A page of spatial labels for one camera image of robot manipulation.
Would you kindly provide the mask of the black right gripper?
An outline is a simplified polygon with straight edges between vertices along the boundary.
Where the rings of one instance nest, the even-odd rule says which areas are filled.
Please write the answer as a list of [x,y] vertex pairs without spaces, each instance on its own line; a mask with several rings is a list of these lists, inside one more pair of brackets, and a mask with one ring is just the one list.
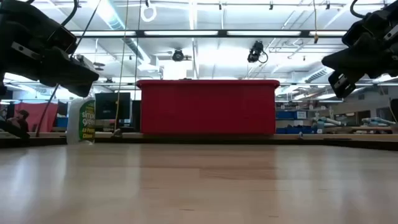
[[327,55],[322,64],[333,69],[329,78],[337,98],[346,98],[364,75],[378,78],[384,73],[397,76],[397,26],[366,27],[360,48],[347,48]]

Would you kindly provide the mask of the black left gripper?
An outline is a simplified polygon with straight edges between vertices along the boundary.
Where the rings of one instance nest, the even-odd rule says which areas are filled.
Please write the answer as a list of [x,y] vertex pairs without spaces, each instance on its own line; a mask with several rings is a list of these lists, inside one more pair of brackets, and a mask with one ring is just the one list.
[[[47,35],[12,30],[1,32],[1,81],[13,73],[46,86],[60,85],[80,97],[88,96],[99,75],[57,47],[47,49]],[[46,65],[43,53],[46,50]]]

